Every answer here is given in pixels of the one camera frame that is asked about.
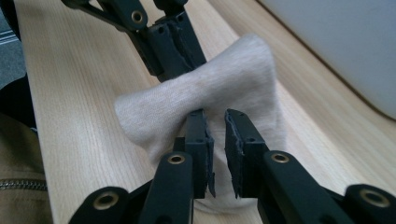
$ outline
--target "beige sock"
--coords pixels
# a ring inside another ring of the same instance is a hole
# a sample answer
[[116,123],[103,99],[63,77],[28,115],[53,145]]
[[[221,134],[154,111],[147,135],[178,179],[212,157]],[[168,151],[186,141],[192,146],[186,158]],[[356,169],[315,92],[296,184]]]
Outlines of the beige sock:
[[246,113],[270,149],[285,150],[274,60],[262,39],[245,35],[196,70],[151,89],[122,95],[115,103],[126,135],[147,151],[155,166],[172,149],[186,116],[199,108],[205,110],[215,139],[217,197],[206,194],[195,205],[208,212],[236,212],[255,200],[234,197],[224,151],[225,110]]

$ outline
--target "light wood plank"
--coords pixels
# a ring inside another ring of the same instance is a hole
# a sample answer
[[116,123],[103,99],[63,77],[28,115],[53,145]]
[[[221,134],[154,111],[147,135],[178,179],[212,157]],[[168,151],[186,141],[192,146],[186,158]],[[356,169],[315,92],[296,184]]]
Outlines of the light wood plank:
[[[156,85],[128,37],[61,1],[15,0],[54,221],[65,223],[83,199],[104,186],[133,190],[152,178],[147,156],[123,135],[113,111],[125,92]],[[144,1],[152,18],[161,13]],[[343,192],[366,182],[395,193],[396,124],[376,114],[260,5],[210,3],[241,35],[272,47],[289,151],[325,187]],[[208,59],[237,35],[203,0],[187,4]],[[195,223],[257,223],[240,215],[195,213]]]

